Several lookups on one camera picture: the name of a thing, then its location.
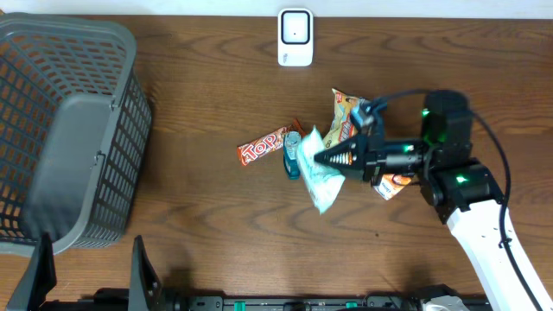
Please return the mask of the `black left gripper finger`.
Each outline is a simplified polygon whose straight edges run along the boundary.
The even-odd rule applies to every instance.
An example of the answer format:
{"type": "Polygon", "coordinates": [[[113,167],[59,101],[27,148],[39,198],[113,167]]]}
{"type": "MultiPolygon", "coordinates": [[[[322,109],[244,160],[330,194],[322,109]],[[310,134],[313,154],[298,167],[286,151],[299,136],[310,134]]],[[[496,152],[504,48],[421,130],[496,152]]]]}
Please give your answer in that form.
{"type": "Polygon", "coordinates": [[[53,245],[51,238],[45,233],[36,245],[28,268],[17,284],[5,310],[38,311],[56,283],[53,245]]]}
{"type": "Polygon", "coordinates": [[[128,311],[154,311],[159,309],[162,284],[148,259],[143,238],[134,239],[131,255],[131,272],[128,311]]]}

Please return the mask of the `orange Top chocolate bar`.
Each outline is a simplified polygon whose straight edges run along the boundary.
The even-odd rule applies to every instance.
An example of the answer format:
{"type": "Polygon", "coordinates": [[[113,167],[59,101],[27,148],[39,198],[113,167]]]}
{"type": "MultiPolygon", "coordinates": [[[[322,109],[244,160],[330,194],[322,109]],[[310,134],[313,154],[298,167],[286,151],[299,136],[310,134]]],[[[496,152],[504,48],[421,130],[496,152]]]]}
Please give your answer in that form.
{"type": "Polygon", "coordinates": [[[299,120],[295,118],[290,125],[280,127],[249,143],[239,145],[237,147],[237,156],[240,163],[243,166],[247,166],[251,162],[281,149],[284,145],[284,138],[292,131],[298,132],[300,137],[307,135],[299,120]]]}

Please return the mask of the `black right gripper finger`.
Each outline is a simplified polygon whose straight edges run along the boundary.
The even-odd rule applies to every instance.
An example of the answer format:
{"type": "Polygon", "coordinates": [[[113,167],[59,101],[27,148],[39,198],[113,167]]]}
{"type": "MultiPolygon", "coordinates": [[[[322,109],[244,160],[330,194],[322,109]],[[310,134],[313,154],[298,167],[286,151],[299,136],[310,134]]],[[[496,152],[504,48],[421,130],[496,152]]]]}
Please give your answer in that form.
{"type": "Polygon", "coordinates": [[[315,154],[315,161],[329,167],[363,167],[367,136],[356,135],[315,154]]]}
{"type": "Polygon", "coordinates": [[[346,178],[365,181],[365,166],[358,163],[341,164],[336,162],[330,162],[327,164],[330,168],[337,169],[346,178]]]}

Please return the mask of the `teal white wipes pack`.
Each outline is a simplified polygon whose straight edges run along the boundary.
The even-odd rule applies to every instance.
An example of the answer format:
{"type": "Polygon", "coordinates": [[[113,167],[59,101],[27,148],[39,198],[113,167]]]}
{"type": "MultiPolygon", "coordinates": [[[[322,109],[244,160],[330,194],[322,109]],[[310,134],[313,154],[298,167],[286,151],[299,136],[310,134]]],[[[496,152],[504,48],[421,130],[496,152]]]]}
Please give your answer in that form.
{"type": "Polygon", "coordinates": [[[319,214],[333,205],[346,179],[338,169],[315,161],[315,155],[324,150],[321,134],[315,126],[300,141],[296,150],[298,168],[319,214]]]}

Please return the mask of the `yellow snack bag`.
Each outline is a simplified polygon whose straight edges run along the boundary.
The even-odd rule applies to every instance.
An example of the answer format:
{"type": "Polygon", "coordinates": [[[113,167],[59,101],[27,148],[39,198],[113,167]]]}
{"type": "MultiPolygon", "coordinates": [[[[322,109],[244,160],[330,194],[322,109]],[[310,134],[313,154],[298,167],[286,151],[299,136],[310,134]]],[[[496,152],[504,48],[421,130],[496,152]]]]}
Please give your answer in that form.
{"type": "Polygon", "coordinates": [[[335,88],[332,91],[334,94],[334,119],[329,132],[323,138],[326,149],[332,148],[357,133],[350,120],[350,114],[359,104],[369,102],[366,98],[348,95],[335,88]]]}

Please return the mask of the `blue liquid bottle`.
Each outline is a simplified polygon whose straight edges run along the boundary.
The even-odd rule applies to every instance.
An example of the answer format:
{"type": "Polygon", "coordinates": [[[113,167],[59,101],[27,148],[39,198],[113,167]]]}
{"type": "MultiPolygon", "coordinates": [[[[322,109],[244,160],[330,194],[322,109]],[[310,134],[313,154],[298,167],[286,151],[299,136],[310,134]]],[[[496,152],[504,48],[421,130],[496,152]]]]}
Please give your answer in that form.
{"type": "Polygon", "coordinates": [[[290,180],[297,180],[300,177],[300,169],[297,163],[296,151],[301,140],[302,137],[297,131],[291,131],[284,138],[283,165],[290,180]]]}

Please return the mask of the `small orange snack packet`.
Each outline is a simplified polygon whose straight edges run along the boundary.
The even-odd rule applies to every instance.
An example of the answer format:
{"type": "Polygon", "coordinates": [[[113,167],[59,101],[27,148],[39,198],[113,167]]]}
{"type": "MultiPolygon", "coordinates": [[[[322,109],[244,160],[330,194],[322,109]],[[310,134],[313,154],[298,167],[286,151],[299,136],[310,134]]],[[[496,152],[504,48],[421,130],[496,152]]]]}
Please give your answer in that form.
{"type": "Polygon", "coordinates": [[[373,189],[384,199],[390,200],[401,190],[407,187],[412,181],[409,176],[387,174],[383,175],[379,185],[373,189]]]}

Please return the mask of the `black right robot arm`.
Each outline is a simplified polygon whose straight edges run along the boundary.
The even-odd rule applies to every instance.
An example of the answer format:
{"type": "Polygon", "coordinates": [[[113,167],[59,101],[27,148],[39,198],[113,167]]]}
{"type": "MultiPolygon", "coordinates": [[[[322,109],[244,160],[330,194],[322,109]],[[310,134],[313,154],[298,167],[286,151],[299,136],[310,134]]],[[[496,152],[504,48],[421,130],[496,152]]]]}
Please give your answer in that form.
{"type": "Polygon", "coordinates": [[[473,122],[482,117],[457,91],[406,93],[424,96],[418,138],[385,139],[381,113],[393,95],[363,100],[350,114],[356,135],[316,154],[315,161],[372,186],[389,174],[417,177],[423,198],[467,254],[492,309],[550,310],[550,295],[509,215],[509,165],[503,165],[506,180],[500,187],[471,155],[473,122]]]}

